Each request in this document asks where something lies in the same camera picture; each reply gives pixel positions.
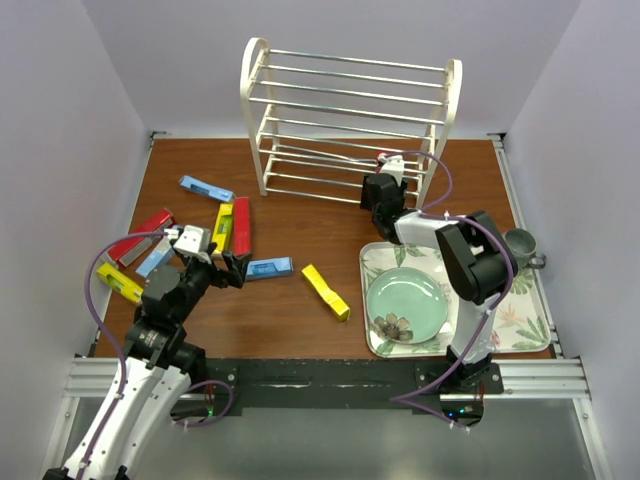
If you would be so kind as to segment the grey ceramic mug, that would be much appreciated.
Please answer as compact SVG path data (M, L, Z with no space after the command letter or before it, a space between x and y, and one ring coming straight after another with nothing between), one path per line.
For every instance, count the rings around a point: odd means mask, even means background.
M520 270L546 267L547 258L537 251L536 239L529 231L513 228L506 231L503 237Z

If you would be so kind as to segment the light blue toothpaste box far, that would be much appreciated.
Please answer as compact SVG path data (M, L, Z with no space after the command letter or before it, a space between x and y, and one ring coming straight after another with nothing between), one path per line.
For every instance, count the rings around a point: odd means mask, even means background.
M179 180L179 185L187 191L219 202L232 203L235 200L235 194L231 190L211 185L189 175L184 175Z

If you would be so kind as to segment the crumpled yellow toothpaste box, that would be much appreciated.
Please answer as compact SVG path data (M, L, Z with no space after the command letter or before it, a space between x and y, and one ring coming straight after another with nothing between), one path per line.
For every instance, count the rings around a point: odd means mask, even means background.
M349 319L350 307L338 293L331 289L313 264L305 266L302 274L339 321Z

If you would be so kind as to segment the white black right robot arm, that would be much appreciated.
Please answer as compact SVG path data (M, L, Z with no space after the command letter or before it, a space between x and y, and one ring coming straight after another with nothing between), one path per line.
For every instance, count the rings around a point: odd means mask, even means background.
M459 393L469 392L480 382L493 357L491 335L497 307L509 293L518 271L516 260L487 212L429 215L405 206L405 189L388 173L368 175L363 181L360 207L372 214L383 239L395 245L440 251L459 307L445 371L420 389L395 397L395 402L406 402L445 382Z

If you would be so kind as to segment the blue toothpaste box centre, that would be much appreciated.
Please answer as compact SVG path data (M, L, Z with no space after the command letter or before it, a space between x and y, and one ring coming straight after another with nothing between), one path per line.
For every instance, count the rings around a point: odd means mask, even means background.
M290 257L252 260L248 264L245 280L255 281L289 276L293 270L293 261Z

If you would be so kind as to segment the aluminium frame rail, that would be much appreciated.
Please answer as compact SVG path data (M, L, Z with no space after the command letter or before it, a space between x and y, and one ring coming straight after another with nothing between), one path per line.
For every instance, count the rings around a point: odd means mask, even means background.
M213 359L223 419L141 373L124 435L100 448L111 479L609 479L582 363L497 359L467 380L435 358Z

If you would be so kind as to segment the cream metal-rod shelf rack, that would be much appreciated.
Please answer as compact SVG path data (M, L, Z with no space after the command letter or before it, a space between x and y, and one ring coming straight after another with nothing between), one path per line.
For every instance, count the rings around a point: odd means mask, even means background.
M239 93L258 191L356 203L377 154L401 153L424 204L456 120L463 63L307 53L248 41Z

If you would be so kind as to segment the leaf-pattern serving tray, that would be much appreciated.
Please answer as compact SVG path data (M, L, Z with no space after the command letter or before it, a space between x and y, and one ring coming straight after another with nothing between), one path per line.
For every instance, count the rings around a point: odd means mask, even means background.
M441 356L451 343L456 330L459 297L453 291L437 249L395 246L376 242L364 246L359 254L362 291L367 294L374 280L397 267L413 268L430 276L443 292L447 305L447 319L439 332L424 341L422 326L413 327L414 342L400 344L379 335L369 312L364 312L366 340L369 349L383 358ZM546 349L550 343L550 327L540 300L534 272L526 269L514 279L508 296L500 303L492 332L496 353L534 353Z

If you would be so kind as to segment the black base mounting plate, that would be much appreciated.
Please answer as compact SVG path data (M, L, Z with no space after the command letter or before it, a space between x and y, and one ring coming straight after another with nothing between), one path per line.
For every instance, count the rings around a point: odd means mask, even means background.
M400 360L320 359L210 359L209 377L226 382L200 387L185 395L171 410L175 421L202 422L220 414L228 401L227 414L239 416L249 408L387 409L398 405L391 399L429 384L449 367L444 358ZM461 394L478 408L486 395L504 392L497 363L464 381L447 382L414 397L437 409L442 395Z

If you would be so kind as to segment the green ceramic plate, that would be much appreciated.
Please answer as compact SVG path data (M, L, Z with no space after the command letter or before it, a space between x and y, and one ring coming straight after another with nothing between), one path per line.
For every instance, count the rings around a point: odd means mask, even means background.
M367 289L365 309L368 326L379 338L405 345L435 337L449 314L440 285L409 267L380 274Z

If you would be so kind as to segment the blue silver toothpaste box left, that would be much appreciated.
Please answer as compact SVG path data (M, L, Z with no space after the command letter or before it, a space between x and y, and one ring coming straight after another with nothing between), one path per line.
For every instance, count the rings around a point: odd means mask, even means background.
M141 262L135 270L135 273L142 278L157 268L166 265L174 256L174 250L168 237L163 237L153 248L149 255Z

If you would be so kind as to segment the yellow toothpaste box left edge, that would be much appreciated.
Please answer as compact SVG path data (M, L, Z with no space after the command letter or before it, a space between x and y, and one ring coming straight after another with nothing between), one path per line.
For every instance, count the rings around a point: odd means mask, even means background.
M113 291L119 293L134 305L141 304L142 287L111 264L102 264L96 270L96 275L105 284L109 285Z

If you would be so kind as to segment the yellow toothpaste box upright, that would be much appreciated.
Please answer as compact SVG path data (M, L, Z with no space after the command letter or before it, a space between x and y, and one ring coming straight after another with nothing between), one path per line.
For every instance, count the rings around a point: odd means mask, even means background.
M211 236L211 242L216 244L213 251L213 256L216 258L220 258L222 252L229 247L233 233L233 210L232 203L222 203L219 206Z

